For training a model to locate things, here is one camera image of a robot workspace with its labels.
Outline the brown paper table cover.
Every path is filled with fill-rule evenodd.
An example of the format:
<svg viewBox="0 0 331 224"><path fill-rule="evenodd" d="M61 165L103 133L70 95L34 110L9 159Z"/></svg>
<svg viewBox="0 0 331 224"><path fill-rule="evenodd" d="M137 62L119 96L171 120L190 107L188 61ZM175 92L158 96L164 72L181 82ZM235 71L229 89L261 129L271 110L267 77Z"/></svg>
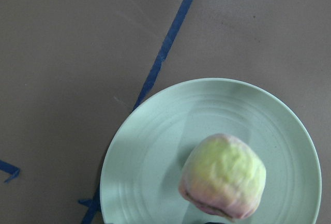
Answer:
<svg viewBox="0 0 331 224"><path fill-rule="evenodd" d="M80 223L182 0L1 0L1 223ZM330 223L330 0L193 0L153 87L230 78L310 133Z"/></svg>

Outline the green pink peach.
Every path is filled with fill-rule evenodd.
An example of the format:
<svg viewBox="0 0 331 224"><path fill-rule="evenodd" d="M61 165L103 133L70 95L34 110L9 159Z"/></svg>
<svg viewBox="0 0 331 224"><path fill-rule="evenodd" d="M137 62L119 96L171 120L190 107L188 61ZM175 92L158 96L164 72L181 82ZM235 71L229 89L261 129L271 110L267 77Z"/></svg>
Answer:
<svg viewBox="0 0 331 224"><path fill-rule="evenodd" d="M266 167L246 143L215 134L190 153L178 190L199 210L233 220L257 210L265 183Z"/></svg>

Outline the green plate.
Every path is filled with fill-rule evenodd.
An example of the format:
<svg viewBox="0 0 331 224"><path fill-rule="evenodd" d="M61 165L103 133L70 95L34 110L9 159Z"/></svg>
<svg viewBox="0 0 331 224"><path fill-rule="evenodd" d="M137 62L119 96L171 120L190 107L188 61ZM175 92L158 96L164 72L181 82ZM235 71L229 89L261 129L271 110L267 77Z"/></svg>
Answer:
<svg viewBox="0 0 331 224"><path fill-rule="evenodd" d="M206 137L247 143L266 166L256 212L243 223L315 223L321 170L312 139L282 101L249 83L220 78L170 86L124 121L104 159L100 202L105 223L227 223L184 200L182 167Z"/></svg>

